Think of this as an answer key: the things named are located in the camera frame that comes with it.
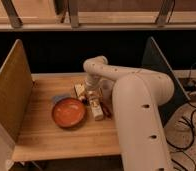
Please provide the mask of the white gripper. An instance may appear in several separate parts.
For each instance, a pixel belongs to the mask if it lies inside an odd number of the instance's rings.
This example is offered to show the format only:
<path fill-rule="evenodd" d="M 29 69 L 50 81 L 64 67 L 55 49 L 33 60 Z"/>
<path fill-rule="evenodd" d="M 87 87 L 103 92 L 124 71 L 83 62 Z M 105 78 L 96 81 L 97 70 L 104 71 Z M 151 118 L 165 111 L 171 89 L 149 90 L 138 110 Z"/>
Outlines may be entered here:
<path fill-rule="evenodd" d="M 88 104 L 93 99 L 93 93 L 98 94 L 100 103 L 103 103 L 103 94 L 100 88 L 100 76 L 88 74 L 85 78 L 85 89 L 86 89 L 86 98 Z"/>

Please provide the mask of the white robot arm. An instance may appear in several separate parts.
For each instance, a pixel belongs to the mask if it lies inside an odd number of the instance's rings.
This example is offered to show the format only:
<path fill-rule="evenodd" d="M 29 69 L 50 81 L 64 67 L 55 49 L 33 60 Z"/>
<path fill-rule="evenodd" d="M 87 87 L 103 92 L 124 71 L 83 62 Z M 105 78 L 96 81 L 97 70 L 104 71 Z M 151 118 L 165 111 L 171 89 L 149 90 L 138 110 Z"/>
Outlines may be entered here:
<path fill-rule="evenodd" d="M 158 107 L 174 94 L 172 79 L 161 72 L 112 66 L 104 56 L 83 63 L 86 85 L 104 77 L 114 82 L 112 106 L 124 171 L 173 171 Z"/>

